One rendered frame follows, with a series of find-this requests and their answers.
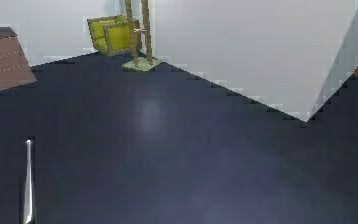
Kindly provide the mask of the brown wooden floor lamp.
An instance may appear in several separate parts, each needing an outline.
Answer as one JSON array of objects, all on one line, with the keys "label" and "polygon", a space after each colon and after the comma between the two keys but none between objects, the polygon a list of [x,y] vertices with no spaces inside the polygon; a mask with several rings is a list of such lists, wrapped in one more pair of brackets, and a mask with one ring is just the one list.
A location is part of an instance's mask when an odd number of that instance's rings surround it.
[{"label": "brown wooden floor lamp", "polygon": [[[142,26],[135,27],[136,20],[133,18],[132,14],[132,3],[131,0],[125,0],[125,8],[126,8],[126,18],[129,28],[129,38],[130,38],[130,51],[132,55],[132,60],[128,63],[122,65],[123,68],[132,70],[132,71],[140,71],[140,72],[148,72],[151,69],[161,64],[161,61],[153,58],[153,49],[152,49],[152,35],[151,35],[151,25],[150,25],[150,14],[149,14],[149,1],[141,0],[141,10],[142,10]],[[146,48],[146,56],[140,57],[140,49],[141,49],[141,36],[145,38],[145,48]]]}]

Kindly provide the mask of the brown chest of drawers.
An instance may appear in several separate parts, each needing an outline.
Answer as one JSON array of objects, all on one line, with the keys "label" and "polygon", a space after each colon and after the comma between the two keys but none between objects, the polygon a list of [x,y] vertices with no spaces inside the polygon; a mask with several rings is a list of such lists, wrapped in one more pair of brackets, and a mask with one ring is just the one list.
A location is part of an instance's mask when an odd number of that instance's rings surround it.
[{"label": "brown chest of drawers", "polygon": [[0,91],[34,82],[18,35],[11,27],[0,27]]}]

